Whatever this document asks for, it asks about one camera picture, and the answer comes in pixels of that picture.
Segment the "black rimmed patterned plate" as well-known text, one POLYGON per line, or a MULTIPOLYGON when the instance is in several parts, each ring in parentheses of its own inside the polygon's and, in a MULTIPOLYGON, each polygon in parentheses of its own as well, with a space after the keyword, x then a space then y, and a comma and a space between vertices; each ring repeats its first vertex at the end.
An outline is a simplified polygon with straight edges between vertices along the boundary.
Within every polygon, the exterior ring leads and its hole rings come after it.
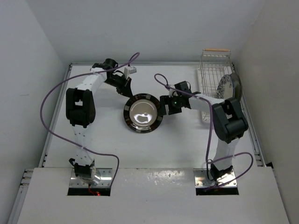
POLYGON ((124 105, 123 118, 126 125, 135 133, 150 133, 162 123, 158 115, 159 100, 147 93, 136 94, 124 105))

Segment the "blue floral plate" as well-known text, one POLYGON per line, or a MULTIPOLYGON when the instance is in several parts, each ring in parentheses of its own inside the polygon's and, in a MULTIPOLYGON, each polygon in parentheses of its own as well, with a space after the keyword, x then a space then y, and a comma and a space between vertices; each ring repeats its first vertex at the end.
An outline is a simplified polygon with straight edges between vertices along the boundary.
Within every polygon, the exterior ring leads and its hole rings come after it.
POLYGON ((218 84, 216 98, 228 99, 234 96, 233 81, 230 75, 224 75, 218 84))

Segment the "grey rimmed cream plate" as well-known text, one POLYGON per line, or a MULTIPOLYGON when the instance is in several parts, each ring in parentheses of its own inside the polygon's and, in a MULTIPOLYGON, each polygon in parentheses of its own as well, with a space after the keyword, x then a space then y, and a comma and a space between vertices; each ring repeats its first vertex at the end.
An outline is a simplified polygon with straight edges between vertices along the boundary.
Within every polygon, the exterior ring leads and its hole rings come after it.
POLYGON ((242 83, 240 77, 237 73, 230 74, 233 86, 233 97, 237 99, 239 102, 242 99, 242 83))

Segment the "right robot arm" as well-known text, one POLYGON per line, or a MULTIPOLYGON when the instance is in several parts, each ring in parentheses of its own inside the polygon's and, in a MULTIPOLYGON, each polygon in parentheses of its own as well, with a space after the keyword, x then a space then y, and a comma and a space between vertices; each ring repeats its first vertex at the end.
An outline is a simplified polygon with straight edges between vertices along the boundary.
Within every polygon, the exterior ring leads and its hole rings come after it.
POLYGON ((216 182, 233 169, 236 145, 248 130, 248 122, 242 112, 240 102, 235 98, 217 99, 200 92, 192 92, 186 81, 163 86, 168 95, 160 97, 160 115, 180 113, 182 108, 210 114, 209 132, 215 132, 218 143, 212 160, 206 158, 208 178, 216 182))

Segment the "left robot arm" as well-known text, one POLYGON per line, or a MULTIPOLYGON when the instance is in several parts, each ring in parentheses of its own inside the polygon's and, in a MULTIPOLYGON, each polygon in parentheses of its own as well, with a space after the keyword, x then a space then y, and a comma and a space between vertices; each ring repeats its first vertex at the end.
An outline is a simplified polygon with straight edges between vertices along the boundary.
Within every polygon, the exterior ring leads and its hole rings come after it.
POLYGON ((136 73, 136 68, 127 65, 119 76, 116 75, 117 67, 118 63, 110 58, 103 63, 95 63, 90 68, 90 75, 75 88, 68 88, 66 91, 66 118, 73 128, 75 142, 79 144, 75 158, 70 158, 69 162, 74 167, 75 176, 88 184, 96 181, 94 154, 85 149, 87 134, 96 118, 93 95, 106 83, 125 97, 133 96, 129 75, 136 73))

